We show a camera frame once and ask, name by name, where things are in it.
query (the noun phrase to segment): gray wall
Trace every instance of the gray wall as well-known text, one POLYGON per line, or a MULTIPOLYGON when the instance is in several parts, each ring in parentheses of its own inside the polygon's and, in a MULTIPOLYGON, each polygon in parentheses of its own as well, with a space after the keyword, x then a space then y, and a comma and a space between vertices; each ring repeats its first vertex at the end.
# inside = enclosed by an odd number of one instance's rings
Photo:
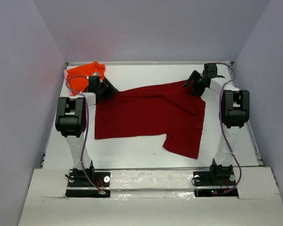
POLYGON ((18 225, 64 60, 31 0, 0 0, 0 226, 18 225))
POLYGON ((250 121, 283 199, 283 0, 270 1, 234 67, 250 91, 250 121))
POLYGON ((269 0, 34 0, 67 62, 234 60, 269 0))

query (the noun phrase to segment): red shirt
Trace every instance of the red shirt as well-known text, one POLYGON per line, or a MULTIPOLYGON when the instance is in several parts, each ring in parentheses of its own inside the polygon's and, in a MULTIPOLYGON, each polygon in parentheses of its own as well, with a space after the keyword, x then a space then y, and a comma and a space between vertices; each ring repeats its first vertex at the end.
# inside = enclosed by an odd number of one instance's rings
POLYGON ((185 81, 120 91, 96 105, 95 139, 166 133, 163 147, 197 159, 205 102, 185 81))

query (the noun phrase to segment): robotic arm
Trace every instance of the robotic arm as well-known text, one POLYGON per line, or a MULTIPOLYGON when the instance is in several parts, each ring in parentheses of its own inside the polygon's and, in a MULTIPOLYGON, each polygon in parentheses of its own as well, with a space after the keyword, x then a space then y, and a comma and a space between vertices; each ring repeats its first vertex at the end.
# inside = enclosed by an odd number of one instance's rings
POLYGON ((212 161, 209 171, 195 171, 194 185, 220 186, 225 180, 235 185, 233 177, 233 149, 241 128, 250 117, 250 93, 240 90, 229 84, 221 75, 217 75, 217 65, 209 63, 204 65, 202 74, 193 71, 184 86, 192 87, 192 94, 201 96, 205 88, 215 91, 220 97, 219 118, 222 134, 217 153, 212 161))

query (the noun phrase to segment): red t-shirt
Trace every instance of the red t-shirt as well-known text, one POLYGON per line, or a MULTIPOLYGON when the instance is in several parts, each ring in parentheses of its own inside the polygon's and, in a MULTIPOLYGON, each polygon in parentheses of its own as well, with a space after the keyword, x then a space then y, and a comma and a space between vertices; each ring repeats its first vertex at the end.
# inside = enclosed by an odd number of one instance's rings
POLYGON ((197 159, 205 102, 185 81, 120 91, 96 105, 95 139, 166 133, 163 147, 197 159))

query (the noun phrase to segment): crumpled orange fabric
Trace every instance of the crumpled orange fabric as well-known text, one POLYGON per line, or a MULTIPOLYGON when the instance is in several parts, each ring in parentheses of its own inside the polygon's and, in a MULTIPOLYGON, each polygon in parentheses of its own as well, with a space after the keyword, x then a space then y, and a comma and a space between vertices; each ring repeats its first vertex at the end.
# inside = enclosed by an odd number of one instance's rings
MULTIPOLYGON (((103 80, 105 78, 104 71, 105 65, 100 65, 97 61, 94 61, 92 64, 82 65, 67 70, 67 80, 76 75, 91 76, 95 72, 98 72, 100 74, 100 79, 103 80)), ((75 78, 72 79, 68 84, 72 89, 76 90, 77 92, 81 92, 84 91, 84 89, 88 86, 88 80, 85 78, 75 78)))

